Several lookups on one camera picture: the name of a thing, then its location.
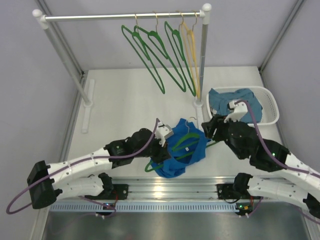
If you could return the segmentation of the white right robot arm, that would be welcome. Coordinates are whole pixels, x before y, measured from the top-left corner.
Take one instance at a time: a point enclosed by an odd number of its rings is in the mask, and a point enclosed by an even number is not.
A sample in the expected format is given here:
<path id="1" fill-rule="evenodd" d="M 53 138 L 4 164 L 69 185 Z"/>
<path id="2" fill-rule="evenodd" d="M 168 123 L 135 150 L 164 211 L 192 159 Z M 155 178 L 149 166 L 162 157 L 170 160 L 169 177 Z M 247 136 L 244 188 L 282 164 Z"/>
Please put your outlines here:
<path id="1" fill-rule="evenodd" d="M 256 123 L 249 126 L 217 114 L 201 126 L 208 139 L 224 142 L 238 159 L 248 159 L 252 167 L 290 182 L 290 185 L 285 185 L 240 172 L 232 186 L 238 198 L 276 199 L 306 210 L 315 218 L 320 217 L 319 172 L 304 164 L 280 143 L 262 138 Z"/>

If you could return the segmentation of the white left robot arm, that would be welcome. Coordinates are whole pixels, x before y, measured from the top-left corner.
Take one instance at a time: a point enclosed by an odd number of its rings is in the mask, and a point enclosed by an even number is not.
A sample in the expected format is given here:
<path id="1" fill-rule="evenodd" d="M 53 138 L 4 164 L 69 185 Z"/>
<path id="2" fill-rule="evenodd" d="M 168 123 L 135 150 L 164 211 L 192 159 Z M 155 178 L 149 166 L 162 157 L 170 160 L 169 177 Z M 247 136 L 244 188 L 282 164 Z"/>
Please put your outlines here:
<path id="1" fill-rule="evenodd" d="M 27 178 L 33 209 L 74 197 L 113 199 L 117 189 L 107 172 L 129 165 L 135 158 L 162 163 L 171 157 L 167 139 L 172 135 L 173 130 L 162 124 L 154 132 L 142 128 L 82 157 L 52 164 L 37 162 Z"/>

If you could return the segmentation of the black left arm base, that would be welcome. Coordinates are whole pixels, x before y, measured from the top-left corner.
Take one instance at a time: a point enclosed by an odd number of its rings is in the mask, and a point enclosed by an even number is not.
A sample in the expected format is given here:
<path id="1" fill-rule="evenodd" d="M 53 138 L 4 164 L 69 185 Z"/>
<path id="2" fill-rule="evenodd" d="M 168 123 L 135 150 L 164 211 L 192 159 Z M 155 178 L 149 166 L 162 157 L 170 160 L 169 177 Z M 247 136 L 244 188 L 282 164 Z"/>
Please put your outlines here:
<path id="1" fill-rule="evenodd" d="M 114 184 L 112 188 L 107 188 L 99 194 L 101 200 L 126 200 L 129 194 L 128 184 Z"/>

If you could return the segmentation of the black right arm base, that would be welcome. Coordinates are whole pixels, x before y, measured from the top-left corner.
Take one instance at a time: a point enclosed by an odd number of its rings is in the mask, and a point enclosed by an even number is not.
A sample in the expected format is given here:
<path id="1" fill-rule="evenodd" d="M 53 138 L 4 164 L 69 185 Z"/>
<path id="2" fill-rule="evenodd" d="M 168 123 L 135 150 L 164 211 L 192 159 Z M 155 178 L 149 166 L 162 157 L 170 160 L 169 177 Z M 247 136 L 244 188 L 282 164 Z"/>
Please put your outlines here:
<path id="1" fill-rule="evenodd" d="M 239 200 L 249 200 L 251 197 L 247 193 L 239 193 L 233 189 L 232 183 L 220 183 L 216 185 L 217 196 L 229 204 L 234 204 Z"/>

